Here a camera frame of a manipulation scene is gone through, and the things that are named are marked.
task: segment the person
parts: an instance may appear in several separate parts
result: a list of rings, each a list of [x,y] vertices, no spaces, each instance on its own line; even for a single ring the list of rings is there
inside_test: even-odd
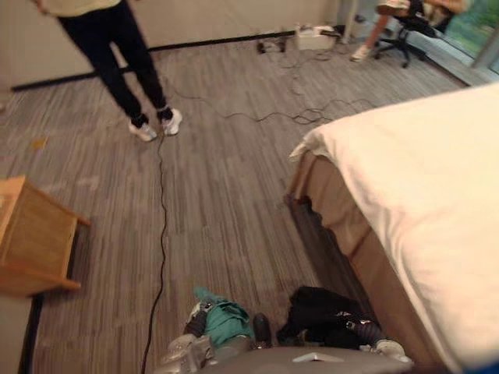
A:
[[[366,42],[350,57],[354,62],[361,62],[369,56],[380,34],[386,28],[392,16],[416,16],[420,12],[429,15],[430,24],[437,30],[444,31],[451,17],[466,11],[472,0],[382,0],[377,7],[380,18]]]
[[[157,133],[149,126],[140,102],[120,72],[110,43],[113,42],[135,72],[156,108],[167,136],[179,132],[180,111],[170,108],[146,44],[126,0],[34,0],[43,14],[57,17],[62,28],[94,67],[116,103],[129,116],[129,131],[144,142]]]

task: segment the white box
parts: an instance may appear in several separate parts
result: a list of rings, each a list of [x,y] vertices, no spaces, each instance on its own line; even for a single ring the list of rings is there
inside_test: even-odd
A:
[[[331,26],[315,26],[306,30],[296,28],[295,40],[298,49],[332,49],[336,43],[336,37],[320,35],[322,30],[333,31]]]

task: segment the white bedsheet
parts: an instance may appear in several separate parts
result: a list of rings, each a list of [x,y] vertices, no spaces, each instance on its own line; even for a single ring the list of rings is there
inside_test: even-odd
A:
[[[343,118],[328,157],[453,372],[499,359],[499,84]]]

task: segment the teal cloth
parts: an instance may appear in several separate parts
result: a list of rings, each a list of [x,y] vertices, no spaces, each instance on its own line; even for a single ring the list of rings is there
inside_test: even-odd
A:
[[[238,335],[253,338],[250,316],[241,305],[214,295],[202,287],[195,287],[194,294],[200,302],[209,300],[214,304],[208,313],[204,334],[211,338],[215,348]]]

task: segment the person's leg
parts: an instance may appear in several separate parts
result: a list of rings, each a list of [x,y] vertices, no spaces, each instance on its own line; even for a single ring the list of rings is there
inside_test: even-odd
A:
[[[123,0],[117,6],[108,9],[106,16],[111,38],[136,73],[145,94],[156,108],[157,118],[165,134],[175,135],[179,131],[182,115],[170,108],[166,102],[152,58],[128,3]]]
[[[101,11],[77,17],[59,18],[66,33],[87,57],[116,103],[130,117],[136,128],[130,129],[130,132],[138,135],[142,140],[152,140],[155,133],[147,126],[149,120],[142,113],[140,102],[130,91],[119,71],[118,63],[109,46],[110,35],[103,21]],[[141,129],[144,134],[139,133],[138,129]]]
[[[362,44],[350,57],[351,61],[361,62],[369,55],[378,37],[388,25],[388,21],[390,20],[390,18],[390,16],[380,16],[379,20],[376,22],[376,25],[369,34],[366,43]]]
[[[380,4],[376,7],[377,12],[380,14],[380,18],[368,36],[366,43],[362,44],[355,53],[350,57],[351,61],[361,62],[364,60],[371,49],[373,49],[376,41],[378,40],[381,33],[388,25],[388,21],[392,16],[405,17],[409,15],[411,3],[420,0],[381,0]]]

